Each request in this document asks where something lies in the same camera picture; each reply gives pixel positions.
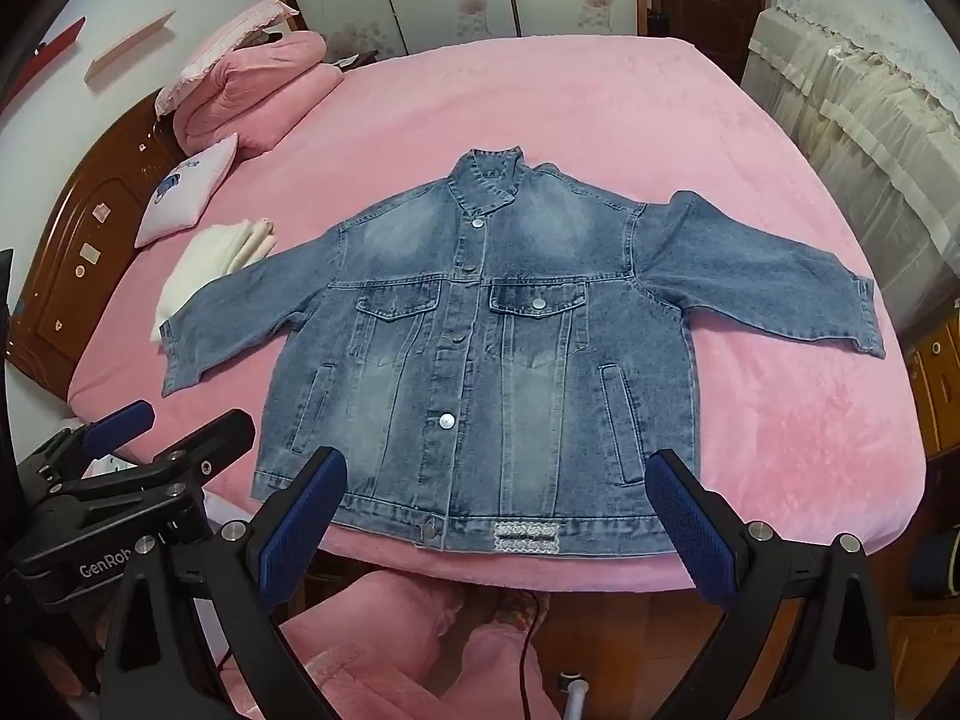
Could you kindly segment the blue denim jacket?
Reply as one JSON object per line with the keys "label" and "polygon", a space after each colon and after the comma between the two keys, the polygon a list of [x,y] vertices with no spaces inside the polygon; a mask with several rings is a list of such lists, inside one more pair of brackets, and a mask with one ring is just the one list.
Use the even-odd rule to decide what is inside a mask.
{"label": "blue denim jacket", "polygon": [[690,316],[880,356],[871,280],[698,193],[638,203],[519,149],[206,284],[161,325],[179,392],[272,338],[256,499],[342,452],[340,527],[427,550],[669,550],[646,463],[700,461]]}

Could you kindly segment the folded white cream clothes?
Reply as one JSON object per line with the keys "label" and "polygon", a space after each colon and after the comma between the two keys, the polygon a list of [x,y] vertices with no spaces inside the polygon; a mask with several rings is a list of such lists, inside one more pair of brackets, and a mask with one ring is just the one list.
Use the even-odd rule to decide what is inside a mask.
{"label": "folded white cream clothes", "polygon": [[204,286],[260,262],[274,249],[274,223],[267,218],[236,224],[212,224],[190,239],[163,284],[149,341],[161,341],[161,325]]}

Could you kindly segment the brown wooden headboard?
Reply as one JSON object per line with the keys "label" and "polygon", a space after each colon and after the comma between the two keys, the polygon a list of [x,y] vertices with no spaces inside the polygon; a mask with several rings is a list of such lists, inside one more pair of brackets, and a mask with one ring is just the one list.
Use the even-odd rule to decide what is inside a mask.
{"label": "brown wooden headboard", "polygon": [[63,400],[110,296],[135,259],[151,193],[184,157],[146,96],[68,177],[11,312],[7,359]]}

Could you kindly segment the pink bed sheet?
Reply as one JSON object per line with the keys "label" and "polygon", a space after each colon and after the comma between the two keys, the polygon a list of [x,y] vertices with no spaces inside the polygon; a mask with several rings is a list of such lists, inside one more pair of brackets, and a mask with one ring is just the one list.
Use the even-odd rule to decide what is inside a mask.
{"label": "pink bed sheet", "polygon": [[[199,229],[268,218],[277,250],[317,238],[376,200],[448,174],[477,146],[519,145],[534,164],[641,202],[691,188],[727,216],[871,269],[832,195],[779,125],[679,39],[488,39],[348,71],[272,151],[221,184]],[[161,398],[166,361],[149,343],[161,286],[194,232],[137,255],[110,298],[68,389],[93,421],[153,403],[153,429],[125,451],[151,460],[231,408],[260,418],[281,340]],[[877,298],[885,359],[788,343],[695,314],[703,483],[742,518],[830,543],[854,533],[869,553],[908,527],[926,460],[907,369]],[[692,587],[675,556],[563,561],[419,550],[334,527],[324,550],[401,571],[552,592]]]}

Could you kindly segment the small white printed pillow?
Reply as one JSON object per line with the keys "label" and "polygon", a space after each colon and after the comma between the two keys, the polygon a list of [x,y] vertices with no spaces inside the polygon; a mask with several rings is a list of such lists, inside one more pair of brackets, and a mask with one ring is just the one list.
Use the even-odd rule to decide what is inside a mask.
{"label": "small white printed pillow", "polygon": [[233,133],[173,167],[149,195],[133,247],[143,249],[194,227],[228,176],[236,149],[238,135]]}

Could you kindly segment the wooden drawer cabinet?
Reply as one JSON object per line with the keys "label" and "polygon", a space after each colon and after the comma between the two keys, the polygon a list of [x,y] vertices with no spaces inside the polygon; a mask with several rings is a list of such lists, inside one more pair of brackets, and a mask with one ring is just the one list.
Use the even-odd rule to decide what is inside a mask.
{"label": "wooden drawer cabinet", "polygon": [[907,369],[924,454],[935,458],[957,450],[960,433],[957,312],[910,351]]}

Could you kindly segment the folded pink quilt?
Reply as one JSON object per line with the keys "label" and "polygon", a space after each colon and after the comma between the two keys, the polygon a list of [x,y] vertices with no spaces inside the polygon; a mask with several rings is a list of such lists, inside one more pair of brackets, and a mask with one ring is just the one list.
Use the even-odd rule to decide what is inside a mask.
{"label": "folded pink quilt", "polygon": [[317,32],[295,31],[228,52],[172,114],[182,151],[197,154],[229,137],[238,161],[274,149],[343,82],[326,50]]}

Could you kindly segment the pink lace pillow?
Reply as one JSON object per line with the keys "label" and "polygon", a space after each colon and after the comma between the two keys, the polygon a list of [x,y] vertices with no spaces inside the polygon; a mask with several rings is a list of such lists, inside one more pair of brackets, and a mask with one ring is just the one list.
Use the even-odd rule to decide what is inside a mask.
{"label": "pink lace pillow", "polygon": [[194,50],[194,54],[190,55],[171,82],[160,89],[155,98],[156,117],[164,117],[178,109],[184,99],[194,91],[195,86],[203,82],[210,70],[226,54],[244,43],[247,37],[298,15],[296,8],[284,4],[281,0],[260,0],[247,10],[241,11],[233,20],[213,32],[212,36],[208,36]]}

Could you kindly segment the pink wall shelf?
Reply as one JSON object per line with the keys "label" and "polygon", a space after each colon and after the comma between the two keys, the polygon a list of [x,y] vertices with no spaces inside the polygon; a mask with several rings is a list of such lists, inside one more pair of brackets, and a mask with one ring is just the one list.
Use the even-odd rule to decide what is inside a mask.
{"label": "pink wall shelf", "polygon": [[174,15],[176,15],[176,10],[167,10],[163,15],[156,16],[155,20],[148,21],[148,23],[139,26],[130,34],[127,34],[127,36],[122,37],[122,39],[112,44],[109,49],[104,49],[101,54],[96,55],[96,57],[89,62],[85,76],[83,76],[85,83],[89,85],[89,83],[93,82],[96,76],[101,75],[107,67],[115,64],[117,60],[122,59],[125,54],[128,54],[140,44],[143,44],[146,39],[149,39],[153,34],[156,34],[156,32],[160,32],[161,29],[166,28],[167,21],[171,20]]}

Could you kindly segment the red wall shelf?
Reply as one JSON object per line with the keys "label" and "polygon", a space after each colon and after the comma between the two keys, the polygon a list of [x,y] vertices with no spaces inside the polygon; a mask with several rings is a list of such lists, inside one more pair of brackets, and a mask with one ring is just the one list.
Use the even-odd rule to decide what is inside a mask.
{"label": "red wall shelf", "polygon": [[44,68],[52,64],[53,60],[59,59],[60,55],[65,54],[78,41],[78,36],[80,36],[80,32],[85,25],[86,18],[82,16],[82,18],[73,21],[67,29],[60,32],[59,36],[55,36],[52,41],[39,44],[34,49],[31,59],[26,62],[25,68],[20,71],[20,75],[16,76],[13,85],[3,96],[3,106],[6,106],[16,94],[20,93],[21,89],[31,82],[32,78],[36,78]]}

